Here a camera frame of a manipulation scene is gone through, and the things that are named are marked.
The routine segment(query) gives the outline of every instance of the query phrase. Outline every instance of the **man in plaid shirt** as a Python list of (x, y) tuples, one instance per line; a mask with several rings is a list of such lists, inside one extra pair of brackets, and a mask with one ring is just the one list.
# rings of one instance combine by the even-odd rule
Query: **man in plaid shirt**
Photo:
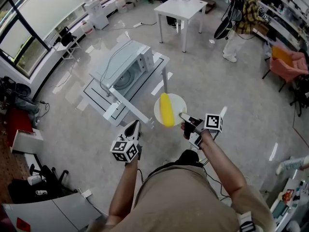
[(259, 23), (267, 23), (265, 19), (258, 16), (258, 7), (257, 0), (244, 0), (242, 20), (237, 22), (233, 30), (231, 30), (223, 50), (223, 57), (232, 63), (237, 61), (237, 52), (245, 44), (246, 40), (251, 38), (254, 26)]

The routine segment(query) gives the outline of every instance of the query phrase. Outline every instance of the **white pants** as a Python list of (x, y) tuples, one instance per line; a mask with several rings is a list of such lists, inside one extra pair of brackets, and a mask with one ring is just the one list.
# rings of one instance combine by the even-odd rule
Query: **white pants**
[(250, 35), (240, 34), (240, 36), (238, 34), (236, 34), (234, 30), (232, 30), (230, 32), (230, 34), (228, 36), (228, 41), (227, 41), (225, 48), (223, 50), (225, 57), (236, 57), (237, 52), (245, 44), (245, 42), (246, 42), (245, 39), (249, 38)]

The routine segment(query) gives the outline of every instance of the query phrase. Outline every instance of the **beige t-shirt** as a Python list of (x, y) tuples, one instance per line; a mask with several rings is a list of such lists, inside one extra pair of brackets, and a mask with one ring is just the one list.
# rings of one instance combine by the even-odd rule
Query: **beige t-shirt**
[(237, 214), (251, 211), (254, 224), (275, 231), (273, 216), (260, 193), (245, 187), (232, 207), (220, 202), (203, 169), (171, 166), (153, 174), (140, 188), (135, 207), (110, 232), (237, 232)]

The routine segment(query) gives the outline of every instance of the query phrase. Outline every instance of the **concrete floor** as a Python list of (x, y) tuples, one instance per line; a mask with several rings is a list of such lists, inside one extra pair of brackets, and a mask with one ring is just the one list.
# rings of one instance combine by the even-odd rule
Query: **concrete floor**
[[(308, 147), (294, 131), (294, 107), (289, 105), (292, 94), (285, 87), (278, 90), (281, 80), (269, 74), (262, 80), (267, 64), (263, 58), (263, 41), (258, 37), (248, 40), (233, 64), (222, 58), (225, 40), (210, 43), (220, 24), (223, 11), (218, 9), (204, 16), (203, 33), (198, 33), (199, 14), (189, 25), (187, 53), (181, 51), (182, 34), (163, 20), (164, 43), (158, 42), (157, 25), (131, 28), (143, 22), (155, 22), (155, 4), (143, 4), (126, 14), (115, 13), (109, 18), (110, 24), (96, 32), (92, 39), (81, 41), (83, 51), (76, 51), (79, 58), (72, 75), (73, 62), (62, 62), (45, 83), (38, 100), (50, 103), (50, 111), (38, 128), (42, 131), (45, 145), (40, 152), (42, 164), (56, 167), (60, 174), (69, 171), (65, 180), (72, 188), (91, 189), (90, 200), (102, 211), (108, 212), (109, 204), (124, 165), (116, 162), (109, 153), (112, 140), (118, 128), (107, 122), (93, 107), (84, 103), (80, 96), (81, 87), (89, 80), (89, 70), (96, 67), (105, 52), (116, 45), (117, 37), (127, 33), (135, 41), (152, 47), (154, 51), (170, 57), (169, 92), (180, 95), (187, 104), (188, 113), (203, 117), (205, 113), (219, 113), (226, 105), (223, 133), (216, 141), (231, 160), (247, 176), (248, 182), (257, 189), (272, 190), (276, 183), (275, 169), (279, 162), (291, 155), (301, 157), (308, 153)], [(147, 90), (136, 106), (147, 116), (153, 117), (153, 107), (159, 93), (152, 96)], [(132, 114), (126, 122), (135, 119)], [(189, 148), (179, 127), (164, 128), (157, 121), (153, 130), (142, 127), (140, 144), (143, 146), (139, 162), (144, 178), (155, 168), (167, 161), (176, 160)], [(273, 161), (269, 157), (275, 143), (278, 150)], [(207, 171), (216, 177), (210, 164)], [(140, 186), (140, 174), (137, 178)], [(219, 192), (220, 186), (210, 183)]]

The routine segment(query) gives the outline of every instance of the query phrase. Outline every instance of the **gray pants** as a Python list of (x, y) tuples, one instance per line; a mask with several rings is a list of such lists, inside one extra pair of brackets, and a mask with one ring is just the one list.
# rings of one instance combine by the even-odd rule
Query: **gray pants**
[(36, 117), (34, 116), (39, 112), (39, 107), (28, 97), (15, 97), (15, 107), (28, 112), (29, 119), (31, 120), (32, 127), (35, 127)]

